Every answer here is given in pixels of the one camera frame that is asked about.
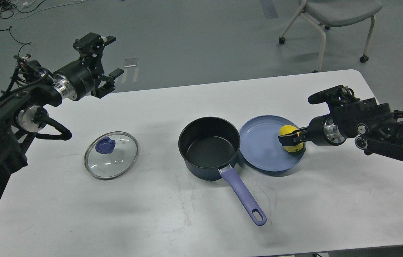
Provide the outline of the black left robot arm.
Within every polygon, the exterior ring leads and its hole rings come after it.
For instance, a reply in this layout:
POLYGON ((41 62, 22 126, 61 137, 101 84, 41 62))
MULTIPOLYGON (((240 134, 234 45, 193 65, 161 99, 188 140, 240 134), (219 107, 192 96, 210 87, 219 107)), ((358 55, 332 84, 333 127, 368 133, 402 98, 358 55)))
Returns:
POLYGON ((101 62, 114 36, 89 33, 76 39, 73 47, 79 58, 51 72, 31 55, 16 55, 9 86, 0 96, 0 200, 10 176, 28 165, 26 152, 34 139, 71 139, 64 125, 52 119, 46 105, 58 107, 69 98, 79 101, 87 95, 103 98, 115 90, 123 74, 117 68, 106 74, 101 62))

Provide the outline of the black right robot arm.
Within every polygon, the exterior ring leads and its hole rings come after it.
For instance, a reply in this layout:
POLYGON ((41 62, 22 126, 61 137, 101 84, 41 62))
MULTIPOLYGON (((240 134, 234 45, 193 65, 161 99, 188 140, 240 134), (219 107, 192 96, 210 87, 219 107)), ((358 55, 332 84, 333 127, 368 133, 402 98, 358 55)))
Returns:
POLYGON ((378 104, 374 97, 361 100, 347 86, 339 85, 311 95, 309 104, 328 105, 329 113, 317 116, 307 127, 278 137, 284 147, 310 141, 318 146, 339 146, 353 138, 369 156, 376 153, 403 162, 403 111, 378 104))

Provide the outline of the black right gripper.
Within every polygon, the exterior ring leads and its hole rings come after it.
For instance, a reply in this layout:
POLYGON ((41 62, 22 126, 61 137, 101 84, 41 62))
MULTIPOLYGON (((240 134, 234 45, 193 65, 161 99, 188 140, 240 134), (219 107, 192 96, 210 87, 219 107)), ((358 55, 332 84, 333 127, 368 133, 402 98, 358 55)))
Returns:
POLYGON ((308 141, 317 146, 339 146, 346 141, 331 115, 315 117, 309 123, 307 131, 295 130, 279 135, 278 138, 284 148, 303 148, 308 141))

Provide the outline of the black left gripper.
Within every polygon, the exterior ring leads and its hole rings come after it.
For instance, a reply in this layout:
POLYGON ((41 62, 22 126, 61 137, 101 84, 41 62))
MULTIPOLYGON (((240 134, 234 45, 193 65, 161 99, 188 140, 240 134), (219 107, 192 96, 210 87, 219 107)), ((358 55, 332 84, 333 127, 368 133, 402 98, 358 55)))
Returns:
POLYGON ((115 91, 115 81, 124 70, 117 68, 104 75, 100 64, 105 47, 115 41, 114 36, 101 36, 93 32, 74 41, 73 48, 79 53, 79 59, 53 73, 54 88, 62 99, 79 101, 89 94, 101 99, 115 91))

